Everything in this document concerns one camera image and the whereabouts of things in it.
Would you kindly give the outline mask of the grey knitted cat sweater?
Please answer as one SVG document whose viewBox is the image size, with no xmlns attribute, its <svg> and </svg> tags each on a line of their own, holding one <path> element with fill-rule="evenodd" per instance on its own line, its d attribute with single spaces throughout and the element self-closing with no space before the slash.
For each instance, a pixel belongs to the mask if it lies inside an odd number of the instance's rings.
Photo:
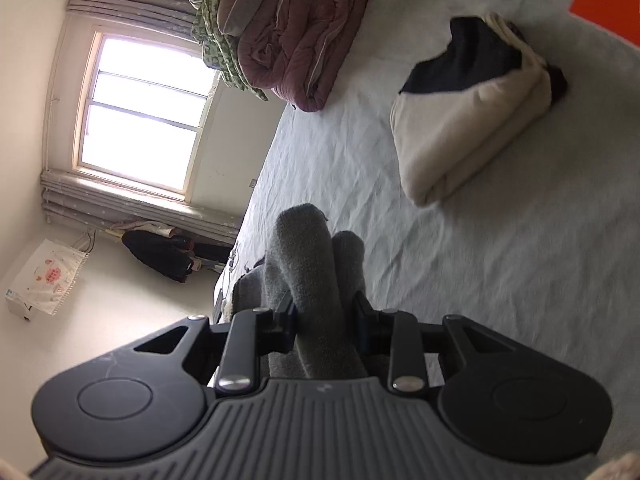
<svg viewBox="0 0 640 480">
<path fill-rule="evenodd" d="M 356 292 L 366 289 L 364 245 L 353 232 L 332 234 L 311 204 L 282 211 L 264 261 L 237 281 L 227 316 L 253 308 L 275 309 L 290 295 L 298 333 L 288 354 L 266 359 L 273 378 L 349 379 L 367 375 L 347 336 L 346 315 Z"/>
</svg>

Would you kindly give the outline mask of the dark hanging clothes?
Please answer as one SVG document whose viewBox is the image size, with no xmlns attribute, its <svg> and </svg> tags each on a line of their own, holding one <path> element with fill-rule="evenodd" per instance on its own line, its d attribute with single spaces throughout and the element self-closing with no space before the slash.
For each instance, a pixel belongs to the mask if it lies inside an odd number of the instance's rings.
<svg viewBox="0 0 640 480">
<path fill-rule="evenodd" d="M 127 231 L 120 240 L 134 258 L 179 283 L 199 270 L 213 270 L 217 264 L 225 264 L 231 254 L 229 246 L 182 235 L 164 237 L 146 231 Z"/>
</svg>

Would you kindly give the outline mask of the grey bed sheet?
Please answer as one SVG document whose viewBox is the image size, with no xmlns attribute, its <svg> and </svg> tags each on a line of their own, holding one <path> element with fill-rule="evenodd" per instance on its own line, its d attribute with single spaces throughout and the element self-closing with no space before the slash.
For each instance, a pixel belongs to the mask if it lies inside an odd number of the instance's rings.
<svg viewBox="0 0 640 480">
<path fill-rule="evenodd" d="M 572 0 L 369 0 L 326 107 L 287 107 L 215 292 L 262 258 L 282 210 L 311 203 L 363 240 L 370 303 L 459 313 L 596 378 L 600 454 L 639 446 L 639 53 Z M 390 108 L 457 15 L 496 12 L 558 66 L 567 95 L 443 202 L 402 192 Z"/>
</svg>

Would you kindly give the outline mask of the beige folded garment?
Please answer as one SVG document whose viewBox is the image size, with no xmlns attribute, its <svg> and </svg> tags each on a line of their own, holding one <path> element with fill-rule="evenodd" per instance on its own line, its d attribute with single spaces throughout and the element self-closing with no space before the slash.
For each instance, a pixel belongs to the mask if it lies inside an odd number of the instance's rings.
<svg viewBox="0 0 640 480">
<path fill-rule="evenodd" d="M 406 196 L 418 207 L 443 200 L 553 105 L 549 78 L 539 67 L 463 91 L 399 90 L 390 130 Z"/>
</svg>

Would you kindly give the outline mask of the grey curtain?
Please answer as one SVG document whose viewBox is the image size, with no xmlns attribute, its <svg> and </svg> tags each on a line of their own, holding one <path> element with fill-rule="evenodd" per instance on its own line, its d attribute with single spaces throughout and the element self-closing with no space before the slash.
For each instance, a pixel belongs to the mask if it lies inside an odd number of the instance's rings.
<svg viewBox="0 0 640 480">
<path fill-rule="evenodd" d="M 134 219 L 157 221 L 233 245 L 241 219 L 215 209 L 191 206 L 182 200 L 126 188 L 90 177 L 60 170 L 46 170 L 40 176 L 42 187 L 69 200 L 93 206 L 94 218 L 105 219 L 102 212 L 116 214 L 115 223 Z"/>
</svg>

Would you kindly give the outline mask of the bright window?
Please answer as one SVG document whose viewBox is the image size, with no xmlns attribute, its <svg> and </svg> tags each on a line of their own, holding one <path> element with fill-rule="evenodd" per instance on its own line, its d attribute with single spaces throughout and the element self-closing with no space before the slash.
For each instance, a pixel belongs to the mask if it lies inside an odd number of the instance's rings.
<svg viewBox="0 0 640 480">
<path fill-rule="evenodd" d="M 74 167 L 185 196 L 219 81 L 190 49 L 98 32 L 81 86 Z"/>
</svg>

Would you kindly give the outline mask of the green patterned cloth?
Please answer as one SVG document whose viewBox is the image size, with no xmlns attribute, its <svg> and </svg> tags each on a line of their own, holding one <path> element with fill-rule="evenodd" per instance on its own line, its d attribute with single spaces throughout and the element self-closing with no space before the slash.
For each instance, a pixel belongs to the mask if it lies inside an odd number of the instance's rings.
<svg viewBox="0 0 640 480">
<path fill-rule="evenodd" d="M 256 98 L 267 101 L 262 90 L 252 87 L 240 66 L 238 42 L 236 38 L 224 34 L 218 25 L 218 10 L 221 0 L 202 0 L 195 11 L 192 37 L 201 46 L 205 65 L 218 70 L 224 83 L 241 91 L 253 93 Z"/>
</svg>

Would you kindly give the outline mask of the black folded garment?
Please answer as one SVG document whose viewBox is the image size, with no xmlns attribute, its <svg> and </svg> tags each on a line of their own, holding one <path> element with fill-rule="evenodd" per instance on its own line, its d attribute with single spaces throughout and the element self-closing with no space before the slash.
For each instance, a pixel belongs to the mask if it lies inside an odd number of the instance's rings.
<svg viewBox="0 0 640 480">
<path fill-rule="evenodd" d="M 402 93 L 463 91 L 514 70 L 539 67 L 549 78 L 550 103 L 566 95 L 568 82 L 562 70 L 548 64 L 521 31 L 500 15 L 455 16 L 449 30 L 451 39 L 446 50 L 416 64 L 400 89 Z"/>
</svg>

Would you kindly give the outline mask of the pink folded quilt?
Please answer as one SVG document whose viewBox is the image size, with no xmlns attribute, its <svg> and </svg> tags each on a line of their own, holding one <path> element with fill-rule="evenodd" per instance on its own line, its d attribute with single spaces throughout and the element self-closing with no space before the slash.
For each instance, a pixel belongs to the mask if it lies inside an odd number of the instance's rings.
<svg viewBox="0 0 640 480">
<path fill-rule="evenodd" d="M 240 36 L 247 82 L 304 112 L 326 105 L 368 0 L 262 0 Z"/>
</svg>

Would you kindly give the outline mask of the covered wall air conditioner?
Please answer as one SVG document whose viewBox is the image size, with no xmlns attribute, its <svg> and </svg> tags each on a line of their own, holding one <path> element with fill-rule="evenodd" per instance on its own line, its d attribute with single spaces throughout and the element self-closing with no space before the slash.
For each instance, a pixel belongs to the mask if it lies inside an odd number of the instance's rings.
<svg viewBox="0 0 640 480">
<path fill-rule="evenodd" d="M 72 246 L 44 240 L 6 289 L 6 306 L 30 321 L 37 313 L 56 315 L 75 285 L 88 254 Z"/>
</svg>

